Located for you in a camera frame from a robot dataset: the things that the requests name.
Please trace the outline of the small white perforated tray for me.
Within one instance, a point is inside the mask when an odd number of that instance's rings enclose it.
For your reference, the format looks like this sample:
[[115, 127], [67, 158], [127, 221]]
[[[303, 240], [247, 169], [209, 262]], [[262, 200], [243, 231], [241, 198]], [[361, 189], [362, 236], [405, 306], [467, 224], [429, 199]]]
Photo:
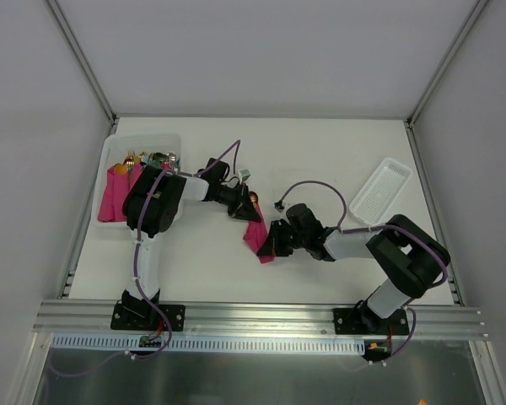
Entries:
[[379, 224], [411, 177], [410, 168], [395, 159], [384, 158], [350, 203], [350, 214], [362, 224]]

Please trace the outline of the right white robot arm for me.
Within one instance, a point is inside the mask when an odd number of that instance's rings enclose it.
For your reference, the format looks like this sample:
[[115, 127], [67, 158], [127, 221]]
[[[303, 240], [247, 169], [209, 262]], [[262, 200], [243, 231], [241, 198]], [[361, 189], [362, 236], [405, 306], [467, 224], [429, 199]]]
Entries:
[[271, 223], [259, 257], [289, 257], [303, 249], [320, 262], [373, 259], [385, 281], [352, 309], [333, 310], [334, 329], [347, 335], [409, 335], [404, 308], [444, 283], [448, 251], [407, 216], [397, 214], [370, 228], [325, 227], [303, 203]]

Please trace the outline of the copper spoon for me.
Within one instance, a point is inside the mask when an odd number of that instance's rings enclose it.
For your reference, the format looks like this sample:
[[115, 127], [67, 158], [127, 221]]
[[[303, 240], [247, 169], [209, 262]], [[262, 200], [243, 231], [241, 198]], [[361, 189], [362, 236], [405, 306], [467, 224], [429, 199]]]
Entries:
[[255, 192], [249, 192], [250, 200], [253, 203], [254, 206], [258, 204], [258, 196]]

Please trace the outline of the pink paper napkin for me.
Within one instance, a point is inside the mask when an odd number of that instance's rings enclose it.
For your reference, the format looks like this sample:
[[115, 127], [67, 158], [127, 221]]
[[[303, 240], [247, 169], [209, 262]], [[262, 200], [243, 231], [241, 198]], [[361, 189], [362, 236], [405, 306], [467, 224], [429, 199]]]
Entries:
[[254, 207], [256, 209], [256, 212], [261, 217], [261, 222], [257, 223], [254, 221], [250, 221], [248, 223], [248, 227], [246, 229], [246, 232], [243, 236], [243, 240], [246, 243], [246, 245], [251, 249], [251, 251], [255, 254], [256, 258], [260, 261], [260, 263], [267, 264], [269, 262], [274, 261], [274, 256], [272, 256], [272, 255], [257, 256], [258, 251], [261, 249], [261, 247], [266, 242], [266, 239], [268, 237], [268, 232], [266, 229], [266, 223], [263, 218], [260, 205], [256, 202], [256, 203], [254, 203]]

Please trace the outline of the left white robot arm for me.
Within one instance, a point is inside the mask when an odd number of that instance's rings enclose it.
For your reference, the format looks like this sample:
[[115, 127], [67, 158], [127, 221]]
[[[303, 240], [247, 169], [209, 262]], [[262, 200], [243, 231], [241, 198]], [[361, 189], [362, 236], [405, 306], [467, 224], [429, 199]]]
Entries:
[[261, 216], [250, 200], [248, 186], [224, 184], [230, 166], [215, 158], [195, 175], [144, 167], [122, 206], [134, 252], [132, 281], [115, 304], [110, 328], [119, 331], [172, 331], [184, 328], [183, 305], [159, 303], [159, 259], [163, 235], [175, 221], [184, 200], [216, 202], [232, 219], [259, 224]]

